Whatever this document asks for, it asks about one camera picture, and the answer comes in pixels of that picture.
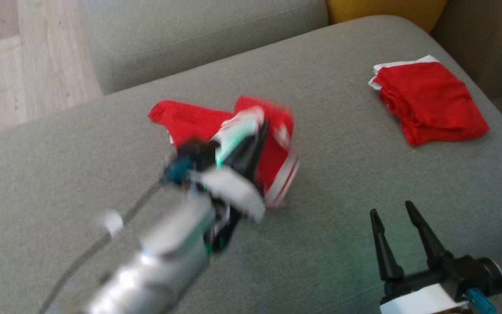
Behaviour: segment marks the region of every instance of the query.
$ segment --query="gray upholstery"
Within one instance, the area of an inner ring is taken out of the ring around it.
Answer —
[[[326,26],[324,0],[82,0],[104,94]]]
[[[367,86],[374,64],[432,54],[466,82],[489,133],[410,147]],[[102,230],[104,208],[124,211],[171,152],[146,115],[162,99],[230,110],[237,96],[295,112],[301,168],[287,204],[244,222],[225,254],[176,313],[376,313],[383,294],[369,211],[378,208],[407,273],[424,268],[411,199],[452,252],[502,266],[502,116],[421,29],[374,16],[336,24],[156,80],[0,133],[0,313],[33,313]],[[86,264],[56,306],[72,312],[97,279],[125,262],[136,235],[179,201],[161,191]],[[502,296],[496,300],[502,309]]]

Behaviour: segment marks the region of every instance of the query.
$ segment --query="red cloth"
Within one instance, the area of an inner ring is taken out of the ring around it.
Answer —
[[[439,62],[382,68],[374,81],[412,146],[470,140],[489,130],[466,85]]]
[[[256,108],[262,110],[265,121],[269,122],[256,179],[265,187],[267,206],[273,207],[283,199],[298,168],[297,155],[292,151],[293,118],[289,110],[269,101],[242,96],[235,103],[235,113],[168,100],[157,103],[148,117],[168,129],[177,147],[195,137],[208,141],[219,131],[223,121],[241,111]]]

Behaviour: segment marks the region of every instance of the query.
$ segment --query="wooden floor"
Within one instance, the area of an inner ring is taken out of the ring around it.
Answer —
[[[77,0],[0,0],[0,130],[101,96]]]

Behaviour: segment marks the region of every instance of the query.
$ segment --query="red and white garment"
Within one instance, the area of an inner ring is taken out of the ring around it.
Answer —
[[[157,103],[148,117],[168,129],[176,147],[194,138],[209,141],[221,127],[229,127],[231,119],[239,119],[236,116],[255,116],[259,122],[268,121],[269,132],[256,180],[264,187],[267,207],[276,207],[284,199],[299,168],[298,155],[292,145],[292,115],[285,107],[245,96],[237,99],[234,111],[226,113],[167,100]]]
[[[378,64],[369,86],[400,120],[412,146],[481,137],[489,126],[466,85],[433,56]]]

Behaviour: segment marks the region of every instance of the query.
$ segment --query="black cable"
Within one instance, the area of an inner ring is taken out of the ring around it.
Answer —
[[[145,194],[141,195],[141,197],[137,200],[135,205],[131,207],[123,216],[123,225],[126,226],[130,223],[137,213],[143,208],[143,206],[152,198],[152,195],[156,194],[162,187],[163,180],[160,179],[152,184],[145,192]],[[77,259],[75,259],[67,270],[63,272],[63,274],[59,277],[59,280],[56,282],[50,293],[47,295],[46,299],[42,306],[40,306],[39,314],[44,314],[48,308],[50,308],[51,304],[54,302],[55,298],[57,298],[59,292],[61,292],[62,288],[65,286],[67,281],[72,277],[73,274],[90,260],[96,253],[100,252],[101,249],[104,248],[107,244],[112,240],[112,236],[109,233],[106,233],[104,236],[100,237],[98,241],[90,246],[84,253],[82,253]]]

